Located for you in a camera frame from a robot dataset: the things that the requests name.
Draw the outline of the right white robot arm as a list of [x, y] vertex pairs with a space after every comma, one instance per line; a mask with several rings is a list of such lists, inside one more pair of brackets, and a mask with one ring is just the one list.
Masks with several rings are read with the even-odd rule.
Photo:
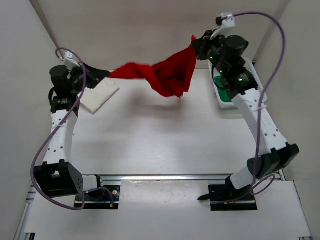
[[191, 42], [198, 60], [209, 62], [211, 73], [218, 73], [217, 88], [226, 91], [242, 114], [256, 142], [255, 157], [246, 167], [228, 176], [218, 190], [200, 196], [200, 201], [231, 202], [252, 194], [254, 187], [274, 175], [300, 152], [280, 133], [264, 104], [265, 90], [250, 60], [242, 55], [249, 43], [238, 35], [225, 37], [216, 30]]

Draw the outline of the white t shirt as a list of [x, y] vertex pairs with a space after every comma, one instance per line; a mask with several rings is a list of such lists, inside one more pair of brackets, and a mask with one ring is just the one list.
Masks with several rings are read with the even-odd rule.
[[109, 78], [104, 78], [95, 88], [86, 88], [80, 104], [95, 114], [120, 88]]

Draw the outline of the green item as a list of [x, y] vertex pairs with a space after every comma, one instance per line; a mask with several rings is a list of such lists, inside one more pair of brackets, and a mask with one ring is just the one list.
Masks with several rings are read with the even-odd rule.
[[221, 76], [215, 76], [214, 77], [214, 82], [218, 85], [217, 88], [217, 92], [218, 92], [218, 96], [220, 98], [220, 100], [223, 103], [232, 103], [232, 101], [230, 100], [229, 96], [228, 96], [228, 92], [225, 90], [225, 88], [222, 86], [221, 84]]

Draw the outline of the red t shirt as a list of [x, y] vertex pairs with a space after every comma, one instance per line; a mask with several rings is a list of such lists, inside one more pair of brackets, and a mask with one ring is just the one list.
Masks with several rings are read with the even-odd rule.
[[197, 56], [192, 45], [153, 65], [128, 62], [110, 72], [112, 79], [142, 79], [165, 98], [182, 97], [190, 89]]

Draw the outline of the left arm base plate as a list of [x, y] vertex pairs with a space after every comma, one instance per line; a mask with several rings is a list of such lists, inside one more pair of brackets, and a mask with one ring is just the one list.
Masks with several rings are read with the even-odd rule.
[[118, 210], [121, 182], [101, 175], [83, 175], [85, 210]]

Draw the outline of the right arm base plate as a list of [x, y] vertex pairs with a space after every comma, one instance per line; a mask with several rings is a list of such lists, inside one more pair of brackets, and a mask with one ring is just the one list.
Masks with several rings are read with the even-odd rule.
[[232, 192], [225, 184], [211, 184], [209, 193], [200, 196], [198, 201], [210, 201], [211, 211], [257, 211], [256, 199], [249, 193], [250, 186]]

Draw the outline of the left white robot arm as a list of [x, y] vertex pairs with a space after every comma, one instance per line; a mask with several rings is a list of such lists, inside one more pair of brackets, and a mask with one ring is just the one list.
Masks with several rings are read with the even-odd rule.
[[54, 136], [45, 144], [46, 154], [41, 165], [33, 167], [33, 175], [40, 189], [50, 198], [79, 195], [86, 192], [93, 200], [105, 194], [98, 175], [82, 175], [72, 165], [72, 141], [78, 120], [79, 95], [83, 89], [93, 90], [109, 75], [85, 64], [68, 69], [57, 65], [49, 71], [52, 89], [48, 98], [51, 130]]

